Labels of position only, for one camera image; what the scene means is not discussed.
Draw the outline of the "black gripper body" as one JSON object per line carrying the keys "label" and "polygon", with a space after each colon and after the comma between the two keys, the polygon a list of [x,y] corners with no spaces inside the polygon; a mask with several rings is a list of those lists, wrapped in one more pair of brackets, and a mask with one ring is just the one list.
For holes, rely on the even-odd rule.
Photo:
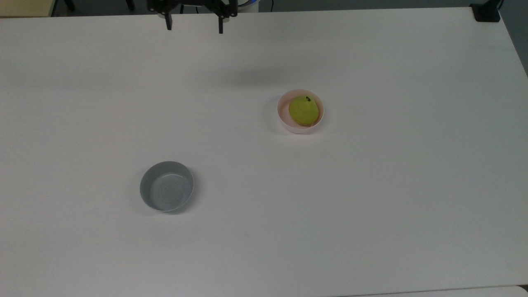
{"label": "black gripper body", "polygon": [[238,15],[237,0],[148,0],[147,9],[162,15],[168,15],[177,6],[203,6],[220,18]]}

